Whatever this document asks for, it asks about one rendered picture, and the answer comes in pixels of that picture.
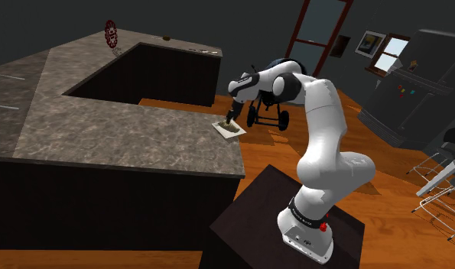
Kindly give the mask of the brown lumpy object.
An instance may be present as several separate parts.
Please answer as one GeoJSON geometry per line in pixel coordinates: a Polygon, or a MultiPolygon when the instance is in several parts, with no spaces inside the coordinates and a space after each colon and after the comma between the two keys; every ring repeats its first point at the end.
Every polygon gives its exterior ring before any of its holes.
{"type": "Polygon", "coordinates": [[[238,131],[240,131],[240,128],[237,128],[233,122],[230,122],[230,123],[227,123],[225,121],[221,121],[219,122],[219,126],[229,132],[232,132],[232,133],[236,133],[238,131]]]}

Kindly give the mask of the white square plate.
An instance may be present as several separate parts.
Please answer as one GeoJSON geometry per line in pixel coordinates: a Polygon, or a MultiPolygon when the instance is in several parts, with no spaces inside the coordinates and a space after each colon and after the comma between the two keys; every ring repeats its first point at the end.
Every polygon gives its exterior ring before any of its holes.
{"type": "Polygon", "coordinates": [[[231,121],[233,122],[233,124],[237,127],[237,128],[240,128],[240,131],[236,132],[236,133],[232,133],[232,132],[229,132],[223,128],[221,128],[219,126],[219,122],[214,122],[212,123],[212,126],[225,138],[225,139],[229,139],[229,138],[234,138],[236,136],[239,136],[239,135],[243,135],[246,133],[246,131],[244,129],[242,129],[235,121],[231,121]]]}

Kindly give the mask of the black wheeled cart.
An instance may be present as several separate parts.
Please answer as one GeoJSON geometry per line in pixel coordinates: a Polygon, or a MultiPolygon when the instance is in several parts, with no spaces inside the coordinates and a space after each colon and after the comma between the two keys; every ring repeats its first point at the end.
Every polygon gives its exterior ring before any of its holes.
{"type": "Polygon", "coordinates": [[[249,105],[249,112],[247,115],[247,126],[250,128],[253,124],[258,125],[268,125],[278,127],[280,131],[284,131],[288,127],[289,123],[289,113],[288,111],[280,111],[280,102],[276,99],[272,92],[266,92],[260,90],[258,96],[251,101],[249,105]],[[265,105],[265,110],[276,105],[277,106],[277,118],[262,117],[258,113],[261,108],[261,104],[265,105]]]}

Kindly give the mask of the dark robot stand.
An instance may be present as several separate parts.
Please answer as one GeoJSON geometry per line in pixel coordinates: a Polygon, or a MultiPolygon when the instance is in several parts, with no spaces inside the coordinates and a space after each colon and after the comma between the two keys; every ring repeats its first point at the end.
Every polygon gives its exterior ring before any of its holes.
{"type": "Polygon", "coordinates": [[[283,242],[278,213],[300,188],[268,165],[210,226],[199,269],[359,269],[365,225],[337,206],[329,210],[334,249],[327,263],[283,242]]]}

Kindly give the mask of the red framed glass door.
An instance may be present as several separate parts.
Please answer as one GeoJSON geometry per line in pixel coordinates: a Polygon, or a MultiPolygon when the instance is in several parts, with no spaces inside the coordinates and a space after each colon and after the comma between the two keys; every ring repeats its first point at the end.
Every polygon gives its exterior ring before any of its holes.
{"type": "Polygon", "coordinates": [[[299,60],[318,76],[354,0],[304,0],[286,57],[299,60]]]}

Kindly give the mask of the dark red patterned disc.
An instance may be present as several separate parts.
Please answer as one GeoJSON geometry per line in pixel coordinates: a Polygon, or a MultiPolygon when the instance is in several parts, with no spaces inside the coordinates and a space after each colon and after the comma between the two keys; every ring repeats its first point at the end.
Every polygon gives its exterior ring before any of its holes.
{"type": "Polygon", "coordinates": [[[108,20],[105,24],[105,39],[110,48],[115,48],[118,43],[117,27],[115,22],[108,20]]]}

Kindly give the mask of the brown framed window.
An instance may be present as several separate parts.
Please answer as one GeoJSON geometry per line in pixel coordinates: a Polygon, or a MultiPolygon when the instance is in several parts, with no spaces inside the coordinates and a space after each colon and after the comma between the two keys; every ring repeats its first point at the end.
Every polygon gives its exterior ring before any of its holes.
{"type": "Polygon", "coordinates": [[[399,55],[410,41],[410,37],[400,34],[387,34],[384,42],[375,53],[372,62],[365,68],[370,73],[385,77],[393,69],[401,66],[398,61],[399,55]]]}

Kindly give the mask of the dark grey refrigerator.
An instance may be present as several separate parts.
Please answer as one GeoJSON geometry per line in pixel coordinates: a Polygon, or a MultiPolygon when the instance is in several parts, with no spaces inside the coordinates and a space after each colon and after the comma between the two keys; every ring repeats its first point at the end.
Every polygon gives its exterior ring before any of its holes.
{"type": "Polygon", "coordinates": [[[423,150],[455,119],[455,33],[414,33],[358,119],[392,147],[423,150]]]}

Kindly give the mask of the small dark wall picture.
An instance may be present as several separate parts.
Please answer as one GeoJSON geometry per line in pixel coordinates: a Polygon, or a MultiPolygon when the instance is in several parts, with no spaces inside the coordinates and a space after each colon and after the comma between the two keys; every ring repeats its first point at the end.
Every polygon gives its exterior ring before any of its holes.
{"type": "Polygon", "coordinates": [[[344,54],[344,51],[346,50],[346,47],[348,46],[350,39],[351,39],[351,37],[344,36],[341,34],[338,35],[336,38],[336,41],[330,51],[329,56],[341,58],[342,55],[344,54]]]}

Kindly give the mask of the framed wall picture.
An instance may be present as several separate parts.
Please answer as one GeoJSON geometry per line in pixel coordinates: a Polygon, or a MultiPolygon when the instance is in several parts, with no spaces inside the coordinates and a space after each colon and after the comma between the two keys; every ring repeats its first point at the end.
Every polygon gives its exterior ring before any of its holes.
{"type": "Polygon", "coordinates": [[[355,49],[355,52],[372,59],[385,38],[386,34],[374,31],[365,31],[355,49]]]}

